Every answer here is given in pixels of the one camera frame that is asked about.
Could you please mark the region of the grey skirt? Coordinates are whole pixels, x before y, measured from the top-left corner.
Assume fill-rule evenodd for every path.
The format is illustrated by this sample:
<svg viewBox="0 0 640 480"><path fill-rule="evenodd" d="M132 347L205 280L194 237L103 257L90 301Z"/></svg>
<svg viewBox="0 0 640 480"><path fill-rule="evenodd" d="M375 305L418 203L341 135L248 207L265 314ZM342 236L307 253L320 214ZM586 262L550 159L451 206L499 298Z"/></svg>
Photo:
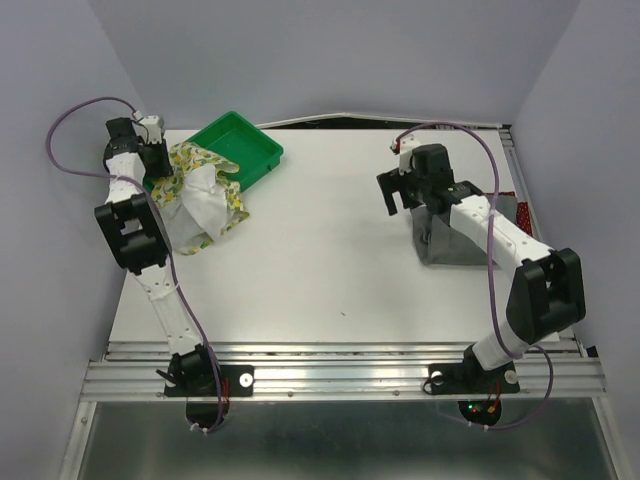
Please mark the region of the grey skirt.
<svg viewBox="0 0 640 480"><path fill-rule="evenodd" d="M472 240L452 229L425 206L410 211L413 245L423 265L479 266L487 255Z"/></svg>

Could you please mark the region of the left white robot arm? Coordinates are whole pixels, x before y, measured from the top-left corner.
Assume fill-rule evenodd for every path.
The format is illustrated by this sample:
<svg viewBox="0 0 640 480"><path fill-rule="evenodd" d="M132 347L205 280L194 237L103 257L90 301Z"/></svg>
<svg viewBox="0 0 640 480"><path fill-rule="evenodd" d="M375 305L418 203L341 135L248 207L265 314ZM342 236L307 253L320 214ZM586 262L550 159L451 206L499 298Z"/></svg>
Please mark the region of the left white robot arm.
<svg viewBox="0 0 640 480"><path fill-rule="evenodd" d="M163 120L159 116L119 117L106 122L109 141L103 164L110 176L105 203L94 209L117 262L134 275L164 331L171 359L158 374L168 396L216 396L223 371L212 363L173 279L170 241L155 204L143 187L146 177L173 174Z"/></svg>

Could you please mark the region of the red polka dot skirt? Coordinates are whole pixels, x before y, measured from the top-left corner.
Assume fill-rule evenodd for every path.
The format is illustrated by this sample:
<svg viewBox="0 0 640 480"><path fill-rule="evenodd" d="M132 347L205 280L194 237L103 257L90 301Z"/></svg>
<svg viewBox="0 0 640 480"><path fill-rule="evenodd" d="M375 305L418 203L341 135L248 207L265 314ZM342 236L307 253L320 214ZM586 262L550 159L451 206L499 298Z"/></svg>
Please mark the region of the red polka dot skirt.
<svg viewBox="0 0 640 480"><path fill-rule="evenodd" d="M514 191L498 194L497 209L520 230L533 235L529 205L526 201L520 201Z"/></svg>

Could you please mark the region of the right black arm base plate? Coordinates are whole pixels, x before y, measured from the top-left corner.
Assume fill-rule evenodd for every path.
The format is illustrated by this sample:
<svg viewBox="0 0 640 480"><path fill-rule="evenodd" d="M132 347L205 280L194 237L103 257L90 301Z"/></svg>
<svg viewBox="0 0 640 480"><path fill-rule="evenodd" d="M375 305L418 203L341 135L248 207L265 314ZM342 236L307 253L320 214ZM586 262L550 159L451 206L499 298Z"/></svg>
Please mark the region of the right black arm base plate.
<svg viewBox="0 0 640 480"><path fill-rule="evenodd" d="M461 363L435 363L428 365L422 390L432 396L516 394L520 392L520 384L513 363L491 371L481 367L468 370Z"/></svg>

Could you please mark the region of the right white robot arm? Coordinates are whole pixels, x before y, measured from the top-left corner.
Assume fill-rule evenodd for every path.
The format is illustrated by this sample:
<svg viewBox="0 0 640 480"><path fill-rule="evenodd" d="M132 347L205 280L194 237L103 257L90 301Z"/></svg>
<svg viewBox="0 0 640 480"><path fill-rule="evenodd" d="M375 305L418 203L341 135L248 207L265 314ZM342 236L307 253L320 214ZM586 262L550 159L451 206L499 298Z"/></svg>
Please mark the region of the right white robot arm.
<svg viewBox="0 0 640 480"><path fill-rule="evenodd" d="M488 266L499 267L511 281L505 313L493 317L492 333L469 346L460 362L429 365L425 393L483 394L494 385L518 392L514 360L586 315L580 257L536 240L498 212L495 199L469 181L455 181L445 146L409 139L392 151L398 167L377 177L389 214L398 212L395 194L406 209L426 207L481 248Z"/></svg>

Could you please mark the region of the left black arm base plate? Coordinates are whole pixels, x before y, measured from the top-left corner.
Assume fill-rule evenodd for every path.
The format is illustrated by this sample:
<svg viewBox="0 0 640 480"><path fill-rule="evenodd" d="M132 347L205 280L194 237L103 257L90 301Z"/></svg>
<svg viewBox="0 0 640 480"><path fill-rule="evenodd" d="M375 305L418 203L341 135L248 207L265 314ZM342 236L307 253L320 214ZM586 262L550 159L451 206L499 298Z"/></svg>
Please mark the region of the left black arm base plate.
<svg viewBox="0 0 640 480"><path fill-rule="evenodd" d="M253 396L255 369L253 365L222 364L220 382L223 397ZM212 373L196 378L189 386L173 385L165 381L163 395L169 398L215 397L216 383Z"/></svg>

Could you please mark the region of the yellow lemon print skirt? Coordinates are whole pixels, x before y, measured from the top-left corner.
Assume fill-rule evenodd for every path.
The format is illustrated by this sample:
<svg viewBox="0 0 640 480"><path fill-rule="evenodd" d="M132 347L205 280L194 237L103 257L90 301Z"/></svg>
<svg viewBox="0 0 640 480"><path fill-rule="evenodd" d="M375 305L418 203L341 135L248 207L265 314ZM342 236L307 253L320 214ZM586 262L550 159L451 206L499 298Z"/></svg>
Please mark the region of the yellow lemon print skirt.
<svg viewBox="0 0 640 480"><path fill-rule="evenodd" d="M194 255L213 244L239 223L249 218L249 212L244 205L240 184L231 180L230 175L239 171L239 166L221 155L196 145L193 142L181 142L173 145L169 150L169 160L173 168L173 175L150 182L150 195L159 209L176 200L188 173L196 168L211 164L216 168L217 181L225 188L226 200L229 206L229 220L222 229L221 235L215 240L205 240L199 248L188 250L187 256Z"/></svg>

